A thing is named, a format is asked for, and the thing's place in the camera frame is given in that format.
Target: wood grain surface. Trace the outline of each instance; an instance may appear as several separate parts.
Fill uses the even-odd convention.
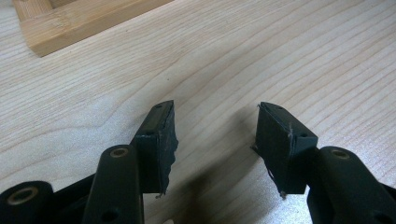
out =
[[[180,144],[168,193],[145,195],[149,224],[311,222],[249,149],[260,101],[396,187],[394,1],[175,0],[44,58],[11,0],[0,24],[1,191],[92,174],[170,99]]]

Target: wooden table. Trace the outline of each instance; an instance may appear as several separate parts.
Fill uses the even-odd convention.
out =
[[[0,190],[92,174],[170,99],[177,162],[168,194],[145,196],[147,223],[310,222],[306,195],[282,201],[249,149],[260,101],[396,187],[395,13],[394,1],[176,0],[37,58],[4,0]]]

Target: wooden frame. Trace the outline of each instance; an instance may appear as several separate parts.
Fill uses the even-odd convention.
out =
[[[42,57],[172,0],[13,0],[28,47]]]

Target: metal rivet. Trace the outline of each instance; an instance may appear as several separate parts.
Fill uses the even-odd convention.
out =
[[[349,159],[349,155],[346,152],[338,150],[338,149],[333,149],[332,150],[332,154],[334,156],[336,156],[338,159],[342,159],[342,160],[348,160]]]
[[[37,195],[37,193],[38,193],[38,188],[33,186],[20,189],[8,197],[7,203],[10,205],[18,205],[18,204],[26,203],[32,200]]]
[[[123,157],[123,156],[125,156],[126,154],[128,154],[128,149],[123,148],[123,147],[113,149],[113,150],[110,152],[110,156],[111,156],[112,158]]]

